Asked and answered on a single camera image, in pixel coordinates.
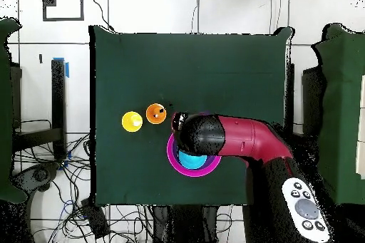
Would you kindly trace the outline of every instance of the wire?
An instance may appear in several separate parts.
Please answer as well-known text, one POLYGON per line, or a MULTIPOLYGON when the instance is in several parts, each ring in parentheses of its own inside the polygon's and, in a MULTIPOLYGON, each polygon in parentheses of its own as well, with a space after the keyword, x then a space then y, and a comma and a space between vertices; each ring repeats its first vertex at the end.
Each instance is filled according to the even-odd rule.
POLYGON ((194 15, 195 15, 195 10, 196 10, 197 6, 194 8, 194 11, 192 12, 192 19, 191 19, 191 31, 190 33, 192 33, 192 23, 194 21, 194 15))
POLYGON ((270 0, 270 26, 269 26, 269 34, 271 34, 271 21, 272 21, 272 0, 270 0))
POLYGON ((218 214, 218 215, 217 215, 217 218, 218 218, 218 216, 220 216, 220 215, 228 216, 229 221, 230 221, 230 225, 228 226, 228 228, 227 228, 227 229, 223 229, 223 230, 221 230, 221 231, 217 231, 217 234, 219 234, 219 233, 222 233, 222 232, 225 232, 225 231, 229 230, 229 229, 230 229, 230 227, 232 226, 232 223, 233 223, 232 218, 231 218, 231 216, 230 216, 230 215, 225 214, 225 213, 221 213, 221 214, 218 214))
MULTIPOLYGON (((148 218, 147 218, 147 210, 146 210, 146 208, 145 208, 145 206, 143 205, 143 211, 145 212, 145 223, 146 223, 146 225, 147 225, 147 229, 148 229, 148 225, 150 224, 149 222, 148 222, 148 218)), ((147 243, 147 240, 148 240, 148 233, 147 233, 147 231, 146 231, 146 233, 145 233, 145 243, 147 243)))
MULTIPOLYGON (((230 210, 230 219, 231 220, 232 220, 232 209, 233 209, 233 206, 231 205, 231 210, 230 210)), ((230 237, 230 231, 231 231, 231 227, 228 228, 227 243, 228 243, 228 238, 230 237)))
POLYGON ((280 11, 282 10, 282 0, 280 0, 280 3, 279 3, 279 14, 277 16, 277 27, 279 25, 279 18, 280 18, 280 11))
POLYGON ((60 189, 60 187, 54 182, 54 181, 52 181, 52 183, 55 185, 55 187, 57 187, 57 190, 58 190, 58 196, 60 197, 60 199, 61 199, 61 201, 63 202, 63 204, 65 205, 66 204, 66 202, 64 202, 63 201, 63 199, 62 199, 62 196, 61 196, 61 189, 60 189))
POLYGON ((114 30, 114 28, 111 26, 111 25, 109 25, 109 23, 104 19, 104 15, 103 15, 103 9, 101 8, 101 5, 97 2, 97 1, 95 1, 95 0, 93 0, 94 1, 94 3, 96 4, 96 5, 98 5, 99 6, 99 8, 100 8, 100 10, 101 10, 101 18, 103 19, 103 21, 106 23, 106 25, 108 25, 108 29, 110 29, 111 31, 114 31, 115 32, 115 30, 114 30))
MULTIPOLYGON (((83 222, 82 224, 79 224, 79 226, 88 224, 88 221, 83 222)), ((62 241, 64 241, 66 238, 69 238, 76 230, 78 229, 78 227, 76 227, 72 232, 70 232, 69 234, 67 234, 64 238, 62 238, 61 240, 59 240, 57 243, 60 243, 62 241)))

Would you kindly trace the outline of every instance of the green table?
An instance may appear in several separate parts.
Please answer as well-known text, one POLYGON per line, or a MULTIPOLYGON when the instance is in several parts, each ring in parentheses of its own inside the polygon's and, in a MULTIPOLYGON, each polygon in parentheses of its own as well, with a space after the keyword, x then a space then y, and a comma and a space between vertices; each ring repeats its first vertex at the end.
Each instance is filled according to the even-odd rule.
POLYGON ((11 91, 10 55, 5 42, 21 26, 13 19, 0 18, 0 200, 21 203, 27 199, 24 191, 10 182, 13 170, 13 102, 11 91))
POLYGON ((324 31, 322 42, 313 46, 327 81, 318 171, 336 204, 365 205, 365 180, 356 174, 365 35, 339 24, 328 25, 324 31))
POLYGON ((175 111, 209 111, 283 123, 286 42, 276 36, 109 33, 96 38, 96 202, 144 205, 244 205, 246 167, 223 157, 209 175, 191 178, 170 165, 166 145, 175 111), (145 118, 151 103, 164 123, 145 118), (128 133, 121 118, 143 116, 128 133))

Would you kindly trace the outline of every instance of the white remote control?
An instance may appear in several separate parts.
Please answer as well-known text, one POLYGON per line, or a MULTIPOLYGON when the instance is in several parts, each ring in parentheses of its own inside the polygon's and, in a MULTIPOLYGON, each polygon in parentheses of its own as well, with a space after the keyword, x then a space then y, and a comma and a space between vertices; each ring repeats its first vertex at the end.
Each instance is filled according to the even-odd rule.
POLYGON ((314 242, 328 242, 328 227, 309 187, 298 178, 289 178, 282 185, 282 194, 298 232, 314 242))

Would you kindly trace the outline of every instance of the blue tape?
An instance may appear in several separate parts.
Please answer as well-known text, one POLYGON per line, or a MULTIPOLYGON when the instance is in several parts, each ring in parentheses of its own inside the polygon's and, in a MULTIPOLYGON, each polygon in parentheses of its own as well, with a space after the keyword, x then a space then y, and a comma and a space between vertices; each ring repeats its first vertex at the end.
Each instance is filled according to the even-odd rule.
POLYGON ((70 77, 70 73, 68 72, 68 62, 65 64, 65 74, 66 74, 66 77, 70 77))
MULTIPOLYGON (((67 160, 65 160, 65 161, 63 162, 63 165, 64 165, 65 167, 68 167, 68 161, 67 161, 67 160)), ((60 166, 60 168, 58 169, 58 171, 63 171, 63 167, 62 167, 62 166, 60 166)))

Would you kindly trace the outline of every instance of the table surface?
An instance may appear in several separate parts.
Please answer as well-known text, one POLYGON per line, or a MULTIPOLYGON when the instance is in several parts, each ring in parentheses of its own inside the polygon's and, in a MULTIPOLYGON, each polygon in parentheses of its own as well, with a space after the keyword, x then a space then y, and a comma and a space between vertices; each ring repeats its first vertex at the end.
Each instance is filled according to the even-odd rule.
POLYGON ((286 42, 276 36, 109 33, 96 37, 96 202, 145 205, 247 204, 246 166, 223 157, 204 177, 186 177, 168 161, 175 111, 208 111, 283 123, 286 42), (164 105, 160 125, 145 118, 164 105), (128 133, 124 113, 142 115, 128 133))
POLYGON ((0 200, 21 203, 27 199, 24 191, 15 188, 10 182, 13 170, 13 102, 10 75, 10 56, 4 45, 7 37, 20 29, 14 19, 0 18, 0 200))

